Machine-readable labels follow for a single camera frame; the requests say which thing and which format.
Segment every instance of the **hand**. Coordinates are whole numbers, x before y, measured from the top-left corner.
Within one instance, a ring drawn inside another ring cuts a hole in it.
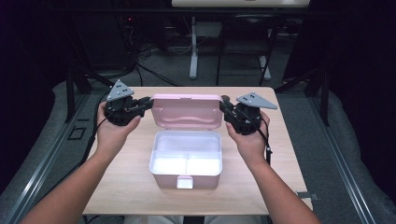
[[[105,117],[106,102],[99,104],[97,124]],[[126,126],[117,126],[107,119],[100,125],[97,131],[98,146],[95,155],[101,155],[107,160],[113,160],[125,144],[126,137],[140,122],[140,116],[136,116]]]
[[[270,119],[268,116],[261,112],[262,118],[269,125]],[[253,167],[255,164],[266,162],[264,158],[265,142],[259,132],[242,135],[235,131],[231,123],[226,123],[228,135],[235,141],[239,154],[244,159],[247,167]],[[260,129],[265,136],[268,136],[267,128],[262,121]]]

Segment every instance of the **wrist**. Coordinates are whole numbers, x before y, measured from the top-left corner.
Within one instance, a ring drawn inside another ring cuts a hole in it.
[[[262,172],[263,169],[268,169],[270,165],[266,160],[247,162],[247,168],[253,175]]]
[[[93,153],[92,158],[96,161],[109,165],[114,160],[116,155],[112,155],[111,153],[105,153],[107,151],[107,148],[98,147],[95,153]]]

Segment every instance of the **finger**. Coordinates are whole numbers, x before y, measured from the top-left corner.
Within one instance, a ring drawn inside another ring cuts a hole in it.
[[[236,135],[237,135],[238,133],[236,133],[235,129],[233,128],[233,125],[232,125],[230,122],[226,122],[226,123],[225,123],[225,126],[227,127],[228,135],[230,135],[230,137],[231,137],[232,139],[235,139],[235,137],[236,137]]]
[[[97,122],[102,122],[106,118],[105,116],[105,107],[106,107],[106,102],[102,102],[98,106],[98,114],[97,114]]]
[[[125,130],[127,131],[127,133],[131,133],[136,127],[137,125],[139,125],[141,120],[140,116],[136,116],[134,117],[126,126],[125,126]]]
[[[262,119],[265,121],[265,123],[267,123],[267,125],[270,125],[270,118],[262,111],[261,114],[262,114]]]

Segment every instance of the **white plastic tab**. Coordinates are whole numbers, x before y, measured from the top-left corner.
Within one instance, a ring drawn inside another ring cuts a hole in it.
[[[111,92],[107,96],[107,101],[108,102],[115,101],[120,98],[130,96],[132,94],[134,94],[134,90],[127,87],[120,80],[117,80],[117,82],[114,84],[113,88],[111,89]]]
[[[178,189],[192,189],[193,178],[190,175],[180,175],[177,177],[177,188]]]
[[[308,199],[310,201],[320,200],[316,193],[311,193],[309,191],[296,191],[297,196],[301,199]]]
[[[265,100],[264,98],[260,97],[255,92],[239,96],[236,98],[237,102],[240,102],[244,105],[250,105],[250,106],[255,106],[255,107],[262,107],[262,108],[269,108],[269,109],[277,109],[277,106],[274,105],[273,103]]]

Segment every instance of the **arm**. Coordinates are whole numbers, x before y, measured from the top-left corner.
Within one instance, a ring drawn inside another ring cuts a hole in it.
[[[267,124],[270,119],[262,112]],[[253,174],[262,198],[275,223],[320,223],[317,216],[297,197],[289,186],[276,174],[264,158],[264,140],[258,132],[241,135],[233,125],[226,123],[228,134],[235,141],[247,168]],[[262,121],[262,132],[267,135]]]
[[[99,105],[98,120],[105,119],[105,105]],[[21,223],[78,223],[81,214],[102,179],[106,168],[125,144],[127,135],[139,124],[134,118],[119,127],[106,120],[98,129],[95,153],[60,186],[38,203]]]

